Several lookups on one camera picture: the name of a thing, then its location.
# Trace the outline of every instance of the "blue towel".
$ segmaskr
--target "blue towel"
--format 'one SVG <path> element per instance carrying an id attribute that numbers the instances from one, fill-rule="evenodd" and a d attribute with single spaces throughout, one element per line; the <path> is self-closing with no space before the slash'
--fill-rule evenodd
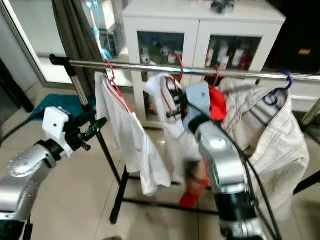
<path id="1" fill-rule="evenodd" d="M 94 108 L 96 100 L 92 97 L 88 97 L 89 105 Z M 43 117 L 36 116 L 43 111 L 46 107 L 62 107 L 67 112 L 71 113 L 74 118 L 80 116 L 84 111 L 80 99 L 76 95 L 59 95 L 49 94 L 42 102 L 33 110 L 28 120 L 42 121 Z"/>

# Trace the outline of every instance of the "red cloth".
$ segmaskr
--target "red cloth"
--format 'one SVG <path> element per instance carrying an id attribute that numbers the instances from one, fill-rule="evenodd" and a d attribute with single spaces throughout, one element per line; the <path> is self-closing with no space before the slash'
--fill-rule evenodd
<path id="1" fill-rule="evenodd" d="M 227 103 L 224 95 L 215 87 L 209 86 L 211 118 L 216 121 L 222 121 L 227 116 Z"/>

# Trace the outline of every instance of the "black rack leg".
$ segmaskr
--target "black rack leg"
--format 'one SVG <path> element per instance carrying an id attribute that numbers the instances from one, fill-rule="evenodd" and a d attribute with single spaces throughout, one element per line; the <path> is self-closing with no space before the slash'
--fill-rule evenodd
<path id="1" fill-rule="evenodd" d="M 311 175 L 307 179 L 300 182 L 295 190 L 293 191 L 293 195 L 296 195 L 300 193 L 301 191 L 311 187 L 312 185 L 315 185 L 317 183 L 320 183 L 320 171 L 316 172 L 315 174 Z"/>
<path id="2" fill-rule="evenodd" d="M 104 137 L 102 136 L 102 134 L 101 134 L 100 131 L 96 134 L 96 137 L 98 138 L 98 141 L 99 141 L 99 143 L 100 143 L 100 145 L 101 145 L 101 148 L 102 148 L 102 150 L 103 150 L 103 152 L 104 152 L 104 155 L 105 155 L 106 159 L 107 159 L 108 162 L 109 162 L 109 165 L 110 165 L 110 168 L 111 168 L 111 170 L 112 170 L 112 172 L 113 172 L 113 175 L 114 175 L 116 181 L 118 182 L 118 184 L 120 185 L 120 184 L 121 184 L 120 176 L 119 176 L 119 174 L 118 174 L 118 171 L 117 171 L 117 168 L 116 168 L 116 166 L 115 166 L 115 163 L 114 163 L 114 161 L 113 161 L 113 159 L 112 159 L 112 157 L 111 157 L 111 154 L 110 154 L 110 152 L 109 152 L 109 149 L 108 149 L 108 147 L 107 147 L 107 145 L 106 145 L 106 142 L 105 142 L 105 140 L 104 140 Z"/>
<path id="3" fill-rule="evenodd" d="M 129 173 L 127 172 L 126 167 L 124 167 L 122 180 L 121 180 L 121 183 L 120 183 L 120 186 L 119 186 L 119 191 L 118 191 L 118 194 L 116 195 L 115 203 L 114 203 L 111 215 L 110 215 L 111 224 L 116 224 L 117 223 L 119 212 L 120 212 L 120 208 L 121 208 L 121 204 L 122 204 L 122 202 L 124 200 L 124 195 L 125 195 L 128 179 L 129 179 Z"/>

